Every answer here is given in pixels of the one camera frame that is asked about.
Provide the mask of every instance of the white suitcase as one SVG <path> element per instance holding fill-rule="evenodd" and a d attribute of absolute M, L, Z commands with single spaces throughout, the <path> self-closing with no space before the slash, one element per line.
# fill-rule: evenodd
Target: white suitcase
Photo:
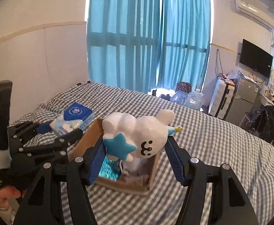
<path fill-rule="evenodd" d="M 235 87 L 218 79 L 209 105 L 209 115 L 223 119 L 232 100 Z"/>

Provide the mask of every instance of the plaid blanket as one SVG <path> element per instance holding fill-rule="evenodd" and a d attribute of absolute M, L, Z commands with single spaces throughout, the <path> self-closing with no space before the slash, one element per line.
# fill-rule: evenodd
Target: plaid blanket
<path fill-rule="evenodd" d="M 241 128 L 201 112 L 173 104 L 158 97 L 100 83 L 83 83 L 62 92 L 34 112 L 16 122 L 45 122 L 54 119 L 73 102 L 92 109 L 95 118 L 113 112 L 130 113 L 135 117 L 156 116 L 162 109 L 171 109 L 176 117 L 171 126 L 183 130 L 174 138 L 193 157 L 205 164 L 228 163 L 244 187 L 260 225 L 274 216 L 274 147 Z M 44 145 L 55 139 L 53 133 L 38 135 L 26 146 Z M 65 224 L 72 224 L 66 183 L 62 183 L 62 206 Z M 175 224 L 187 188 L 175 180 L 164 152 L 158 162 L 154 187 L 141 197 L 92 185 L 88 187 L 90 203 L 98 224 Z M 206 201 L 200 224 L 207 224 L 212 185 L 207 185 Z"/>

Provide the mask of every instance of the silver mini fridge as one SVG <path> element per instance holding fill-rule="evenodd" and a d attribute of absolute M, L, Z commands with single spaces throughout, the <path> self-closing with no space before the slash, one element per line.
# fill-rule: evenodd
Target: silver mini fridge
<path fill-rule="evenodd" d="M 240 77 L 224 120 L 239 126 L 245 113 L 250 112 L 258 90 L 255 83 Z"/>

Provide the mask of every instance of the black tv screen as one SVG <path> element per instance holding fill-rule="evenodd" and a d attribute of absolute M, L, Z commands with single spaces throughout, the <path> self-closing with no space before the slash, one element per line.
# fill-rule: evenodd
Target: black tv screen
<path fill-rule="evenodd" d="M 273 56 L 247 40 L 243 40 L 240 63 L 269 78 Z"/>

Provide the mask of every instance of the blue curtain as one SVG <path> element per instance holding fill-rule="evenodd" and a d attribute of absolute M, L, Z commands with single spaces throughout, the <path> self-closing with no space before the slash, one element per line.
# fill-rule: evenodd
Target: blue curtain
<path fill-rule="evenodd" d="M 210 29 L 210 0 L 162 0 L 157 88 L 202 87 Z"/>
<path fill-rule="evenodd" d="M 90 0 L 89 76 L 148 92 L 156 83 L 160 0 Z"/>

